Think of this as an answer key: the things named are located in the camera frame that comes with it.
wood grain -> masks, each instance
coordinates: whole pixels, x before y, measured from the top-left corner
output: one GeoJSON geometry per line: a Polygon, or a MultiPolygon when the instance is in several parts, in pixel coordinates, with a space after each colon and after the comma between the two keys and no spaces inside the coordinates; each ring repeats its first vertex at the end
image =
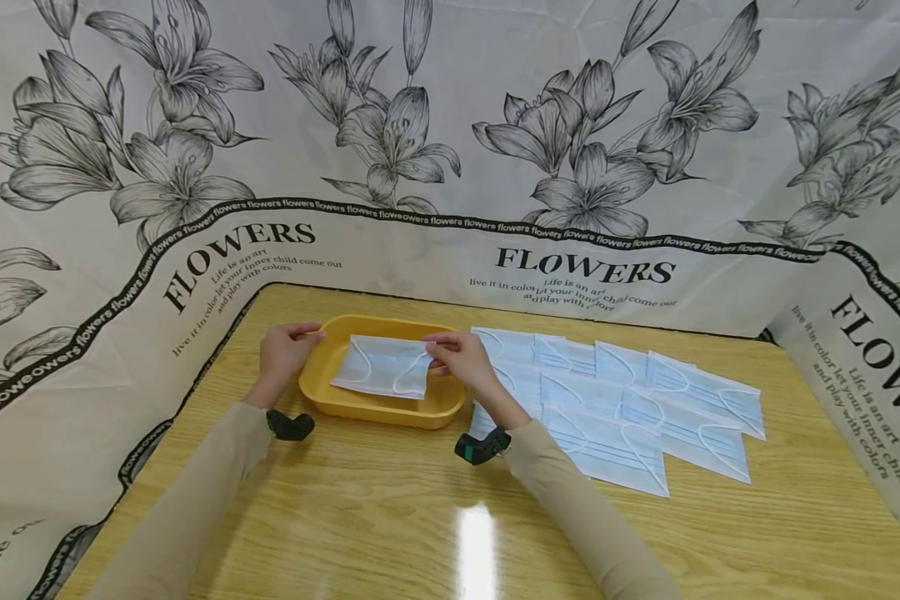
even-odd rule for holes
{"type": "MultiPolygon", "coordinates": [[[[900,528],[777,347],[316,290],[261,292],[217,361],[80,562],[61,599],[82,598],[193,449],[257,374],[274,323],[338,314],[408,318],[600,339],[654,349],[763,391],[767,441],[746,438],[753,485],[666,456],[672,497],[597,482],[677,579],[685,598],[900,599],[900,528]]],[[[275,442],[244,482],[191,598],[597,598],[587,571],[503,461],[453,453],[470,408],[438,431],[311,412],[303,443],[275,442]]]]}

hand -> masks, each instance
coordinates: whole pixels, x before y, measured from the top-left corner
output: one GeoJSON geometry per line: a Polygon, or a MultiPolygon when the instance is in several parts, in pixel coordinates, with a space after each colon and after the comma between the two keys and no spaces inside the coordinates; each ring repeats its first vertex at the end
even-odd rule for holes
{"type": "Polygon", "coordinates": [[[477,335],[445,331],[432,333],[423,341],[427,342],[427,353],[433,357],[430,368],[436,368],[437,374],[450,373],[463,381],[494,423],[507,430],[530,423],[527,411],[497,379],[487,349],[477,335]]]}
{"type": "Polygon", "coordinates": [[[474,393],[500,385],[480,337],[463,331],[442,331],[423,341],[433,357],[430,368],[436,374],[452,374],[474,393]]]}
{"type": "Polygon", "coordinates": [[[272,409],[294,375],[306,364],[320,340],[318,322],[295,322],[271,327],[260,341],[260,377],[243,399],[258,408],[272,409]]]}

yellow plastic tray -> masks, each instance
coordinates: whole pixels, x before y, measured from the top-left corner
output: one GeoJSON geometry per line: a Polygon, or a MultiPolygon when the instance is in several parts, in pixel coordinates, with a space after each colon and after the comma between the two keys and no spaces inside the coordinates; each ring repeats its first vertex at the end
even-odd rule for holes
{"type": "Polygon", "coordinates": [[[323,324],[326,337],[313,349],[300,372],[300,391],[320,412],[334,417],[408,425],[410,428],[439,429],[450,423],[468,399],[467,388],[455,377],[427,375],[423,400],[374,396],[335,387],[330,382],[347,356],[351,335],[375,335],[404,340],[421,340],[429,333],[452,331],[450,327],[399,318],[341,315],[323,324]]]}

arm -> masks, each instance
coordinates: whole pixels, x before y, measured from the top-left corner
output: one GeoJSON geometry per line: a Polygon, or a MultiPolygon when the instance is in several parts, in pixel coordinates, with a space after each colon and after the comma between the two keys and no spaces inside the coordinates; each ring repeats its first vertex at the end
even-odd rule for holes
{"type": "Polygon", "coordinates": [[[678,600],[675,583],[622,514],[577,469],[547,430],[500,384],[480,338],[436,334],[436,368],[467,384],[493,422],[507,429],[511,473],[557,522],[612,600],[678,600]]]}
{"type": "Polygon", "coordinates": [[[164,493],[104,569],[88,600],[185,598],[197,562],[240,482],[267,456],[272,409],[310,350],[318,323],[274,327],[260,345],[260,378],[243,402],[210,430],[164,493]]]}

white backdrop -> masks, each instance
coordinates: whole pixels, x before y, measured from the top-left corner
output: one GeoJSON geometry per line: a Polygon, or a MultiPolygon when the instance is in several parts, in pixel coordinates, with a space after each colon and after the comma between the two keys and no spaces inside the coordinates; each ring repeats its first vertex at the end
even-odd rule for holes
{"type": "Polygon", "coordinates": [[[472,4],[0,0],[1,599],[267,283],[769,326],[900,518],[900,0],[472,4]]]}

